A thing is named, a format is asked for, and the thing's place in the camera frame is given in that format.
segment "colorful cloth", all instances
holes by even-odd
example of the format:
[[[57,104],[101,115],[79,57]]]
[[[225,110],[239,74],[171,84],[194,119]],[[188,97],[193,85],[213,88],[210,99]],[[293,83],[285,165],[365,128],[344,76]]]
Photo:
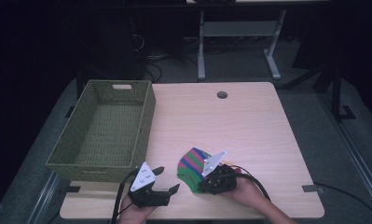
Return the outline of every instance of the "colorful cloth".
[[[177,176],[183,180],[193,193],[201,193],[198,183],[204,179],[202,176],[204,160],[211,157],[207,152],[193,147],[177,165]]]

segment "gray carpet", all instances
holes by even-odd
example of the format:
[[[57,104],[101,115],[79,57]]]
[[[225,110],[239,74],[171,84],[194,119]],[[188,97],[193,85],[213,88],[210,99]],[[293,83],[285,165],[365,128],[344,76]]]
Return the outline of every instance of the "gray carpet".
[[[273,80],[263,58],[262,49],[269,43],[264,41],[243,41],[225,44],[206,54],[205,82],[269,81],[275,86],[285,84],[306,71],[293,69],[299,44],[280,42],[274,57],[282,72],[281,80]],[[197,82],[196,52],[185,55],[186,59],[167,59],[157,63],[162,70],[162,83]],[[158,69],[148,66],[153,76]],[[314,181],[343,189],[357,196],[372,207],[372,198],[354,168],[345,144],[338,135],[330,114],[324,110],[320,96],[311,86],[316,77],[310,78],[289,91],[278,91],[282,106],[289,119],[302,155]],[[372,172],[372,115],[363,105],[357,91],[347,82],[342,85],[342,103],[351,107],[357,119],[343,122],[355,145],[361,149]],[[67,119],[65,115],[76,103],[76,84],[73,81],[63,92],[52,109],[45,126],[36,138],[19,173],[8,189],[0,205],[0,223],[27,223],[38,202],[38,195],[44,187],[50,170],[44,163],[53,148]],[[41,223],[107,223],[107,220],[65,220],[56,217],[69,181],[61,179],[55,189]],[[319,219],[298,219],[298,223],[372,223],[372,213],[361,203],[334,189],[324,188],[320,194],[325,215]],[[194,223],[192,221],[148,221],[148,223]],[[251,221],[214,221],[214,224],[251,223]]]

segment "hand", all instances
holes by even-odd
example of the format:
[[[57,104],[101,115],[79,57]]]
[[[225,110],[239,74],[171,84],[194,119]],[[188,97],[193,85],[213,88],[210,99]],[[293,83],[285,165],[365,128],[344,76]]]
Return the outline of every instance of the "hand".
[[[295,223],[275,204],[266,199],[257,185],[248,179],[237,177],[236,188],[232,191],[221,193],[221,195],[254,208],[273,224]]]
[[[132,203],[130,196],[128,194],[122,199],[119,211],[126,208]],[[157,207],[143,207],[139,208],[135,204],[125,209],[121,214],[119,214],[120,224],[142,224],[145,222],[147,217],[156,209]]]

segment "dark background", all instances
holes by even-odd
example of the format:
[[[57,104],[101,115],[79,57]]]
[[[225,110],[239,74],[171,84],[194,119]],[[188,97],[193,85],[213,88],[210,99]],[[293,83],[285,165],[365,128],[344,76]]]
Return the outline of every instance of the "dark background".
[[[142,78],[143,55],[132,50],[135,32],[174,55],[181,54],[184,35],[198,34],[195,11],[145,11],[130,25],[128,13],[72,9],[84,5],[0,1],[0,201],[71,80]],[[372,112],[372,0],[289,10],[281,38],[303,41],[294,67],[340,66]]]

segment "woven basket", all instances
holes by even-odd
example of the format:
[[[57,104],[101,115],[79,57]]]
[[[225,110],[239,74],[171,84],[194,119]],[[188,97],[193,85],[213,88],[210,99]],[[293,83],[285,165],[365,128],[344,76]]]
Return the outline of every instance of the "woven basket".
[[[121,182],[145,161],[155,104],[149,81],[91,80],[47,166],[71,180]]]

